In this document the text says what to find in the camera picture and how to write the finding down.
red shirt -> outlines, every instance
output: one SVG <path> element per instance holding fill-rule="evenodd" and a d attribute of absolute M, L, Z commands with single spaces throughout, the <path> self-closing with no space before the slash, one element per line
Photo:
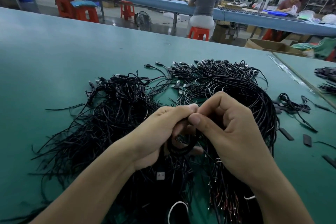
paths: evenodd
<path fill-rule="evenodd" d="M 300 7 L 301 7 L 301 2 L 298 1 L 296 2 L 296 7 L 297 10 L 300 11 Z M 281 4 L 278 6 L 279 10 L 283 10 L 283 9 L 287 9 L 287 8 L 292 8 L 293 4 L 291 3 L 291 0 L 284 0 L 281 2 Z"/>

hand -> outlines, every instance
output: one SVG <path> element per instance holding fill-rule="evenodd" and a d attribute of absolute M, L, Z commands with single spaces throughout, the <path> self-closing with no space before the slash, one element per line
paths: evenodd
<path fill-rule="evenodd" d="M 197 111 L 198 105 L 164 106 L 149 116 L 125 138 L 132 145 L 135 157 L 134 167 L 139 170 L 153 165 L 159 157 L 159 149 L 168 138 L 182 132 L 187 118 Z"/>
<path fill-rule="evenodd" d="M 225 130 L 207 116 L 216 115 Z M 279 171 L 251 110 L 224 92 L 217 92 L 188 121 L 215 147 L 225 167 L 251 188 L 264 186 Z"/>

green workbench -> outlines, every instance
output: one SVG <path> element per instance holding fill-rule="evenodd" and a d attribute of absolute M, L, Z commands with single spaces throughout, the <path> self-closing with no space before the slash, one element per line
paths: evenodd
<path fill-rule="evenodd" d="M 296 76 L 301 78 L 307 85 L 314 89 L 317 94 L 321 94 L 321 96 L 328 103 L 336 108 L 336 96 L 331 94 L 323 94 L 322 92 L 324 91 L 317 87 L 318 85 L 326 83 L 327 81 L 325 79 L 317 77 L 314 74 L 315 68 L 336 67 L 336 63 L 324 60 L 302 58 L 282 53 L 274 53 L 274 55 Z"/>
<path fill-rule="evenodd" d="M 140 76 L 154 78 L 160 74 L 145 68 L 145 63 L 154 65 L 159 61 L 170 65 L 173 61 L 192 63 L 202 58 L 230 62 L 244 59 L 264 73 L 269 81 L 267 93 L 272 99 L 285 92 L 297 103 L 305 95 L 327 105 L 280 69 L 270 52 L 5 8 L 0 8 L 0 15 L 0 219 L 29 213 L 42 201 L 41 177 L 27 175 L 39 165 L 39 161 L 30 161 L 34 157 L 31 144 L 41 146 L 45 136 L 63 130 L 71 122 L 68 111 L 44 109 L 86 102 L 88 81 L 98 76 L 108 78 L 138 71 Z M 265 88 L 265 82 L 261 79 L 259 82 Z M 176 99 L 177 93 L 169 89 L 160 101 L 170 104 L 168 97 Z M 336 170 L 321 155 L 336 158 L 336 151 L 321 144 L 308 148 L 302 137 L 308 134 L 313 141 L 336 145 L 336 115 L 312 107 L 311 114 L 302 116 L 318 133 L 308 131 L 294 117 L 280 114 L 281 127 L 295 141 L 288 141 L 278 133 L 275 160 L 316 224 L 331 223 L 335 217 Z M 49 199 L 61 193 L 57 181 L 49 181 L 46 188 Z M 208 198 L 197 191 L 194 195 L 192 222 L 216 223 L 214 214 L 208 211 Z"/>

fingernail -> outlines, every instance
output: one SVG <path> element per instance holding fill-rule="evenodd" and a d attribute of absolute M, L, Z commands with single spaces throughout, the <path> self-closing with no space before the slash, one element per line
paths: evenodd
<path fill-rule="evenodd" d="M 199 118 L 198 115 L 191 115 L 188 118 L 188 121 L 194 126 L 197 126 L 199 124 L 200 120 L 201 119 Z"/>
<path fill-rule="evenodd" d="M 188 105 L 188 107 L 193 111 L 193 112 L 196 112 L 197 109 L 198 109 L 198 104 L 190 104 Z"/>

white pants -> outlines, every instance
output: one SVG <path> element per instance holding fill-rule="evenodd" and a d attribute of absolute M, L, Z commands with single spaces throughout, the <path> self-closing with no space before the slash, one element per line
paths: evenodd
<path fill-rule="evenodd" d="M 212 16 L 207 15 L 193 15 L 191 16 L 188 26 L 187 26 L 187 36 L 189 35 L 191 27 L 207 28 L 210 30 L 209 38 L 212 36 L 213 30 L 215 29 L 215 22 Z"/>

